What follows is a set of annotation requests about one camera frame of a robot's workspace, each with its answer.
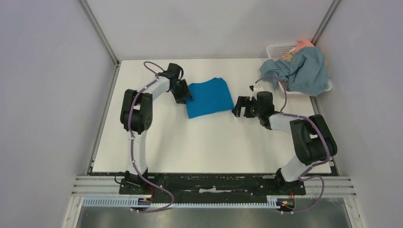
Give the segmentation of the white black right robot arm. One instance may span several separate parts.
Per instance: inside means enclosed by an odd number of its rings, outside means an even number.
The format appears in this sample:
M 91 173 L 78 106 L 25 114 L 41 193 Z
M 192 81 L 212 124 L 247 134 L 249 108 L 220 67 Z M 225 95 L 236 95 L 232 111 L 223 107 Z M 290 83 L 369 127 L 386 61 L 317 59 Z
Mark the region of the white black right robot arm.
M 337 144 L 322 115 L 306 117 L 276 111 L 269 91 L 239 96 L 231 112 L 235 117 L 257 118 L 264 128 L 291 135 L 295 155 L 274 178 L 275 189 L 281 194 L 288 193 L 294 182 L 303 181 L 309 171 L 337 153 Z

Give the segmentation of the bright blue t shirt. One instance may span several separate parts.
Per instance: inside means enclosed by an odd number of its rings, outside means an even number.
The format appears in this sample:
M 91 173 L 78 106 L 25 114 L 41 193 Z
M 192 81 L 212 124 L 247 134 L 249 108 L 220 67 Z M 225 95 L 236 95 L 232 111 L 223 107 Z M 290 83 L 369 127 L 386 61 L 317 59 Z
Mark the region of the bright blue t shirt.
M 186 99 L 188 118 L 231 110 L 233 100 L 226 81 L 223 78 L 213 78 L 202 83 L 189 85 L 192 99 Z

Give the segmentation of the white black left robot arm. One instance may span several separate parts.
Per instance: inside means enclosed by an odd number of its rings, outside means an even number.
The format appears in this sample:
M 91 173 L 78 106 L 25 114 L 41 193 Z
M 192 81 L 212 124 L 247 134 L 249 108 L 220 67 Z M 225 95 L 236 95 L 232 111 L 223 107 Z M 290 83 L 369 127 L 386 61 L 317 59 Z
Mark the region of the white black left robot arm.
M 166 70 L 154 73 L 154 78 L 138 90 L 127 89 L 124 93 L 120 122 L 128 133 L 129 164 L 120 181 L 119 193 L 145 194 L 151 185 L 146 178 L 146 135 L 153 121 L 153 102 L 163 93 L 170 92 L 175 102 L 185 104 L 192 99 L 185 79 L 184 70 L 175 63 L 170 63 Z

